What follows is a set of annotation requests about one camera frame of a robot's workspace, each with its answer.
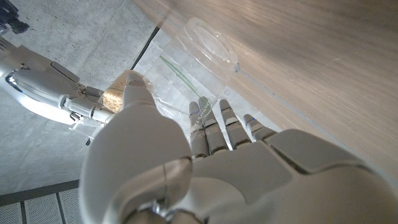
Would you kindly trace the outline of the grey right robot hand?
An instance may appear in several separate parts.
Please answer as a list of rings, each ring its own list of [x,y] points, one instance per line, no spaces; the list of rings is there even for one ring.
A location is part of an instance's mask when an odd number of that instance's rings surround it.
[[[95,127],[114,115],[100,102],[103,91],[85,86],[74,73],[27,47],[1,39],[1,88],[29,111],[58,123]]]

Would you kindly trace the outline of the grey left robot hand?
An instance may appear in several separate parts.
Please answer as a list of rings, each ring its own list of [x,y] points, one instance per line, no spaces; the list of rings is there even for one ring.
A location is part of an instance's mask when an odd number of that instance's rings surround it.
[[[362,159],[298,129],[275,132],[220,103],[188,142],[140,73],[83,163],[84,223],[396,223],[397,192]]]

